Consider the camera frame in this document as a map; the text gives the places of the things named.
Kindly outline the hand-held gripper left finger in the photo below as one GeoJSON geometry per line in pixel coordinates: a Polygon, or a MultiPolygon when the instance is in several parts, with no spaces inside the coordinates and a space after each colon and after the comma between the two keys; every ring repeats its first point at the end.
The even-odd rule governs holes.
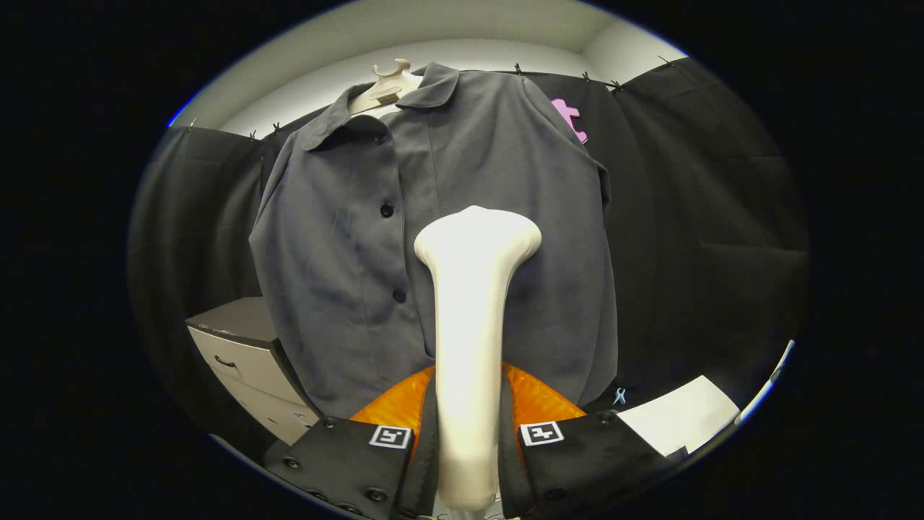
{"type": "Polygon", "coordinates": [[[416,519],[435,510],[435,368],[409,376],[353,417],[327,415],[265,468],[309,501],[350,519],[416,519]]]}

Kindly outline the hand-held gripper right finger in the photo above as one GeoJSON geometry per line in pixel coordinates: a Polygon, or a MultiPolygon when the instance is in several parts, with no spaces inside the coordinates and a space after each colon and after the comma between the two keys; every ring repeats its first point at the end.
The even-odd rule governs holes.
{"type": "Polygon", "coordinates": [[[584,412],[525,370],[502,364],[498,475],[504,515],[597,516],[665,480],[676,457],[615,411],[584,412]]]}

